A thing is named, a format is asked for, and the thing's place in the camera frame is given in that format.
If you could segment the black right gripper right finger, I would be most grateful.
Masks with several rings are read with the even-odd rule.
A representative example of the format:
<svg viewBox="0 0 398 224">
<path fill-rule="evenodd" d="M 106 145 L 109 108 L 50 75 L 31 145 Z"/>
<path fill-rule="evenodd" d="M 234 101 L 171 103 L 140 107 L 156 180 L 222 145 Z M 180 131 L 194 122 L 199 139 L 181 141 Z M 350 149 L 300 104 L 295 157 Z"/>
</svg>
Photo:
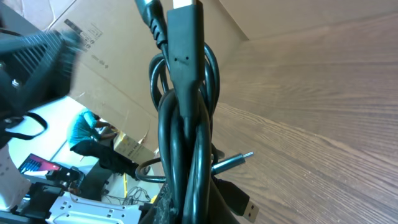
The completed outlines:
<svg viewBox="0 0 398 224">
<path fill-rule="evenodd" d="M 213 223 L 239 224 L 215 184 L 213 184 Z"/>
</svg>

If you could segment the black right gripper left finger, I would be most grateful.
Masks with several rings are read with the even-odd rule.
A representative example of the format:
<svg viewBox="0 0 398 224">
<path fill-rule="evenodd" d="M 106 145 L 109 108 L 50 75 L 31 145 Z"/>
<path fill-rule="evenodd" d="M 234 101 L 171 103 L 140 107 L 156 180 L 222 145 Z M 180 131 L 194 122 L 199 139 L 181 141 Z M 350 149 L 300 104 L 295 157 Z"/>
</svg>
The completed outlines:
<svg viewBox="0 0 398 224">
<path fill-rule="evenodd" d="M 179 184 L 174 187 L 164 184 L 154 203 L 145 203 L 139 210 L 142 215 L 139 224 L 183 224 L 186 223 L 183 216 L 183 208 L 187 185 Z"/>
</svg>

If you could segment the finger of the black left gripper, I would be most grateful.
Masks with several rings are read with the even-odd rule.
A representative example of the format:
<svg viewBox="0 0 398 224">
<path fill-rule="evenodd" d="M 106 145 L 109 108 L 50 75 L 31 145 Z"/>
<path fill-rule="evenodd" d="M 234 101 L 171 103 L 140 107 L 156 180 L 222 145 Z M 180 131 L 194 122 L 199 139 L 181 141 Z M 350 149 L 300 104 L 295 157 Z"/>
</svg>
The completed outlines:
<svg viewBox="0 0 398 224">
<path fill-rule="evenodd" d="M 1 39 L 1 119 L 67 96 L 81 49 L 70 31 Z"/>
</svg>

